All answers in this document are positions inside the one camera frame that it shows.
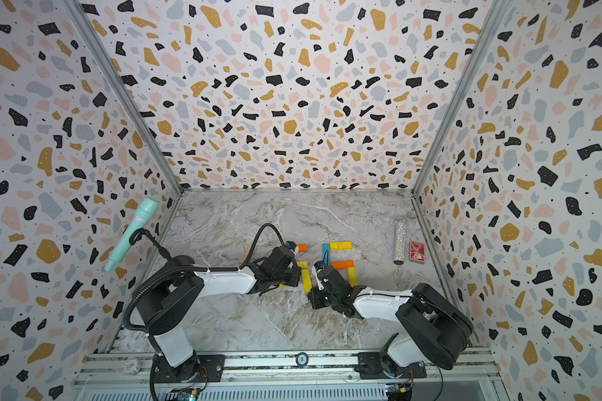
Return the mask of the yellow block scuffed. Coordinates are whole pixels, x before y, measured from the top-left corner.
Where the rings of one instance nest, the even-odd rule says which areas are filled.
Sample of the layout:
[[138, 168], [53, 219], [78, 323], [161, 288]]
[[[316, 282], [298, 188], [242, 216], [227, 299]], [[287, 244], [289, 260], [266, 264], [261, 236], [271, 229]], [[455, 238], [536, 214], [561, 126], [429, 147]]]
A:
[[354, 247], [352, 242], [331, 242], [329, 248], [331, 251], [350, 251]]

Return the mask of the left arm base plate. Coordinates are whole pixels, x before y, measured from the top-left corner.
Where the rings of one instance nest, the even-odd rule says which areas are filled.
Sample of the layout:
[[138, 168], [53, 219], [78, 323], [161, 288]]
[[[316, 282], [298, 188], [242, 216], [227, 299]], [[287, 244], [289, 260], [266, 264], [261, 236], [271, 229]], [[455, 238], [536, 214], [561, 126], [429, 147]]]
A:
[[225, 361], [223, 354], [195, 354], [178, 367], [172, 367], [165, 356], [155, 354], [150, 381], [153, 384], [219, 383]]

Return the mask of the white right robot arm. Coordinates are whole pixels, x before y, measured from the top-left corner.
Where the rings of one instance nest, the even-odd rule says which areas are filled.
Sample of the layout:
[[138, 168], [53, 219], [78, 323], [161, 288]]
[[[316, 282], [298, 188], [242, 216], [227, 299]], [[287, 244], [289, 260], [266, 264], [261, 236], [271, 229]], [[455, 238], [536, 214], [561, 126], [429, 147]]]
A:
[[309, 294], [314, 309], [329, 307], [347, 318], [381, 319], [400, 324], [373, 362], [356, 368], [361, 374], [400, 378], [413, 364], [430, 362], [451, 370], [466, 349], [473, 324], [434, 287], [420, 283], [412, 290], [389, 292], [352, 286], [325, 262], [314, 265], [318, 285]]

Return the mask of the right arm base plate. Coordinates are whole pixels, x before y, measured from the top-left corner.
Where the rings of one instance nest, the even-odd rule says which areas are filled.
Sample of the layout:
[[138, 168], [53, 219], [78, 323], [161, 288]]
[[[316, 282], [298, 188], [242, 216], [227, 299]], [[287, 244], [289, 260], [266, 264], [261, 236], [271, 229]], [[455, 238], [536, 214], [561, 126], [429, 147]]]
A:
[[408, 380], [426, 377], [426, 368], [423, 365], [414, 363], [402, 368], [380, 351], [359, 353], [354, 370], [362, 379]]

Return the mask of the yellow-green block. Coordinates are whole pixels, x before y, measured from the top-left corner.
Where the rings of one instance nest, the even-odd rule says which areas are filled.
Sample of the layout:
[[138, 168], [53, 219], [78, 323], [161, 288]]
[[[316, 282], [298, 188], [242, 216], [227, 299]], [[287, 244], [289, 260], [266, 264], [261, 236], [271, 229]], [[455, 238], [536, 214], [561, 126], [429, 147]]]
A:
[[356, 269], [354, 267], [348, 267], [346, 269], [346, 272], [347, 272], [349, 285], [351, 285], [351, 287], [357, 287], [359, 285], [359, 281], [358, 281]]

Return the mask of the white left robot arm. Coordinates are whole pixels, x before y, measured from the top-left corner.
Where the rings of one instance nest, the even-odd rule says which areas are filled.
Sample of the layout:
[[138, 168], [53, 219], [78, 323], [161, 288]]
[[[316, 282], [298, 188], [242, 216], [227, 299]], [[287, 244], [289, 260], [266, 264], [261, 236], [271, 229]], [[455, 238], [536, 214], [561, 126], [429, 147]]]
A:
[[301, 276], [297, 250], [295, 243], [286, 242], [244, 267], [199, 267], [191, 257], [174, 257], [133, 292], [123, 326], [143, 332], [170, 367], [190, 364], [195, 350], [182, 320], [194, 302], [232, 293], [261, 296], [282, 285], [296, 287]]

